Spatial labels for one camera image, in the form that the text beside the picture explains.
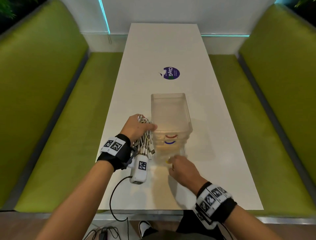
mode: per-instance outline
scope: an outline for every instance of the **white table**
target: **white table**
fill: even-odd
[[[175,67],[180,76],[164,79],[159,73]],[[100,148],[117,135],[130,115],[151,116],[152,93],[186,94],[193,132],[185,150],[201,175],[232,193],[247,210],[262,204],[230,119],[199,29],[196,24],[132,23]],[[115,185],[130,174],[116,171],[99,209],[109,209]],[[167,167],[149,163],[142,185],[123,181],[116,189],[112,208],[122,210],[191,209],[195,196],[175,182]]]

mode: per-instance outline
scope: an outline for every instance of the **wristband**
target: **wristband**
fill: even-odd
[[[126,169],[132,162],[137,150],[131,147],[130,139],[124,134],[118,134],[116,137],[110,137],[101,148],[100,156],[97,161],[104,160],[112,164],[114,171]]]
[[[230,193],[207,182],[197,194],[193,211],[207,229],[214,229],[218,222],[226,221],[236,205]]]

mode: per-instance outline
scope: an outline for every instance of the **brown floor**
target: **brown floor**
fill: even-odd
[[[15,219],[2,217],[0,214],[0,240],[33,240],[45,224],[45,219]],[[138,232],[138,221],[130,222]],[[157,230],[175,231],[178,222],[151,222]],[[316,240],[316,225],[269,224],[269,227],[284,240]]]

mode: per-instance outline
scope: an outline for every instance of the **person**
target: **person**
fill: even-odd
[[[135,114],[128,118],[120,134],[127,137],[131,143],[139,139],[145,131],[154,131],[157,125],[139,123]],[[45,226],[41,229],[36,240],[79,240],[84,237],[93,217],[95,216],[103,194],[113,172],[118,169],[118,159],[97,161],[84,179],[78,184],[70,196],[56,208]],[[196,196],[203,186],[209,182],[203,178],[197,168],[184,156],[175,156],[169,160],[172,168],[169,174],[179,184],[187,187]],[[219,212],[219,219],[235,235],[238,240],[280,240],[281,238],[266,225],[233,204],[227,212]],[[185,210],[184,216],[176,232],[158,232],[146,221],[141,221],[139,230],[143,239],[209,239],[222,240],[218,228],[207,230],[192,210]]]

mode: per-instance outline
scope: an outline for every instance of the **green cushion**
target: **green cushion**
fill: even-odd
[[[0,41],[0,208],[87,49],[60,1],[46,3]]]
[[[52,212],[95,162],[122,53],[92,53],[15,207]]]
[[[316,208],[234,55],[210,55],[226,106],[264,211],[311,216]]]
[[[240,49],[316,184],[316,30],[272,5]]]

